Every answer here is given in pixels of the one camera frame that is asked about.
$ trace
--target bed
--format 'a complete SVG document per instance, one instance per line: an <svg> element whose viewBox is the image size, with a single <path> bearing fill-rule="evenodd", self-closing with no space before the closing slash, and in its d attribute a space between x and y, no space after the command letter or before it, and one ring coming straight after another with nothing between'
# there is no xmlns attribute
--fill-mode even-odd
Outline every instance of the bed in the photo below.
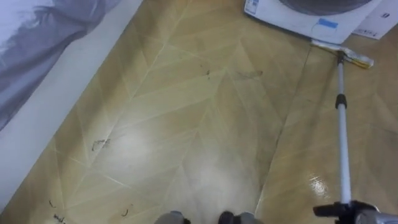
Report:
<svg viewBox="0 0 398 224"><path fill-rule="evenodd" d="M0 212L142 0L3 0Z"/></svg>

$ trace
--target black clamp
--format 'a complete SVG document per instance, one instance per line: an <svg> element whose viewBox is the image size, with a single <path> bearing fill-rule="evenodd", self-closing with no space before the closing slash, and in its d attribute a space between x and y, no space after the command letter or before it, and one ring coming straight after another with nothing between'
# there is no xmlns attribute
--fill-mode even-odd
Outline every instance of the black clamp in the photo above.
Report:
<svg viewBox="0 0 398 224"><path fill-rule="evenodd" d="M338 105L340 105L340 104L344 104L344 106L347 109L346 96L344 94L341 94L341 93L339 95L337 95L337 97L336 97L336 104L335 104L336 109L338 108Z"/></svg>
<svg viewBox="0 0 398 224"><path fill-rule="evenodd" d="M368 203L351 201L350 203L335 202L331 205L321 205L313 208L317 217L334 217L336 224L353 224L356 215L362 210L377 210Z"/></svg>
<svg viewBox="0 0 398 224"><path fill-rule="evenodd" d="M337 64L344 63L345 53L342 50L337 52Z"/></svg>

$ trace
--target mop head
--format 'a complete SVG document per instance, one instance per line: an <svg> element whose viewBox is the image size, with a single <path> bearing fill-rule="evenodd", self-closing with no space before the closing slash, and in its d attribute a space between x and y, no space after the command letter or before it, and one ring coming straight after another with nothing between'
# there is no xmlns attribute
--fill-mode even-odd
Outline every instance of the mop head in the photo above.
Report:
<svg viewBox="0 0 398 224"><path fill-rule="evenodd" d="M373 66L374 63L373 59L370 59L364 55L357 54L352 50L346 47L342 47L340 45L330 44L319 40L312 40L311 44L319 48L325 49L329 52L332 52L334 54L337 54L338 51L342 51L345 54L344 59L346 61L351 62L361 68L370 68Z"/></svg>

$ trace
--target floor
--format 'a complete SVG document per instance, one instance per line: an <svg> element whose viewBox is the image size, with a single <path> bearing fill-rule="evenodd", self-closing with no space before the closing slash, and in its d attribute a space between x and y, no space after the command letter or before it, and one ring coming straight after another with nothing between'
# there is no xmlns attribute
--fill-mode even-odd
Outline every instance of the floor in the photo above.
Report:
<svg viewBox="0 0 398 224"><path fill-rule="evenodd" d="M398 212L398 27L345 46L354 198ZM336 59L256 22L242 0L145 0L0 217L139 223L223 210L331 223L339 200Z"/></svg>

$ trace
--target blue tape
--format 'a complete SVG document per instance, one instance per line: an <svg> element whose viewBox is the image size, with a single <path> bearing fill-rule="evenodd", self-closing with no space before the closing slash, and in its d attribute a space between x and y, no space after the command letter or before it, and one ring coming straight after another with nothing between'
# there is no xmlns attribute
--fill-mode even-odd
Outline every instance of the blue tape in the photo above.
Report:
<svg viewBox="0 0 398 224"><path fill-rule="evenodd" d="M320 18L318 20L318 24L323 25L323 26L327 26L327 27L330 27L330 28L334 28L334 29L337 28L337 26L338 26L337 22L332 22L332 21L329 21L329 20L326 20L326 19L322 19L322 18Z"/></svg>

